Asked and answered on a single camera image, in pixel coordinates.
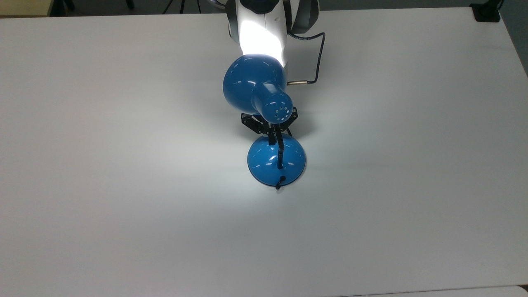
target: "white table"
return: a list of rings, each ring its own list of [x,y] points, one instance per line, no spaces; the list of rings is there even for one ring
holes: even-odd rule
[[[249,173],[225,15],[0,20],[0,295],[528,283],[528,80],[470,8],[322,12],[304,175]],[[289,79],[318,41],[288,40]]]

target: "black cable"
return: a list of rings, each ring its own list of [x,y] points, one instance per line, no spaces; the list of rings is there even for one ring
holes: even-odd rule
[[[167,12],[167,9],[169,8],[169,6],[172,4],[172,0],[170,0],[167,4],[167,7],[165,8],[165,10],[163,11],[162,14],[165,14]]]
[[[321,48],[319,49],[319,57],[317,58],[317,68],[315,70],[315,79],[314,80],[289,81],[286,85],[301,85],[301,84],[304,84],[304,83],[316,83],[317,79],[319,78],[319,66],[321,64],[321,55],[323,54],[323,47],[325,46],[326,33],[322,32],[322,33],[319,33],[317,35],[310,36],[310,37],[297,36],[297,35],[295,35],[293,33],[290,33],[290,32],[288,32],[288,35],[290,35],[291,37],[293,37],[295,39],[298,39],[298,40],[313,40],[313,39],[316,39],[316,38],[318,38],[320,36],[323,37],[323,39],[321,40]]]
[[[183,6],[185,5],[185,0],[182,0],[182,5],[180,5],[180,14],[183,14]]]

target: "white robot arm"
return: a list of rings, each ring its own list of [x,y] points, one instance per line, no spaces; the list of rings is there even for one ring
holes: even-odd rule
[[[283,67],[287,63],[287,33],[305,33],[319,17],[318,0],[228,0],[224,9],[229,35],[240,44],[243,54],[270,55]]]

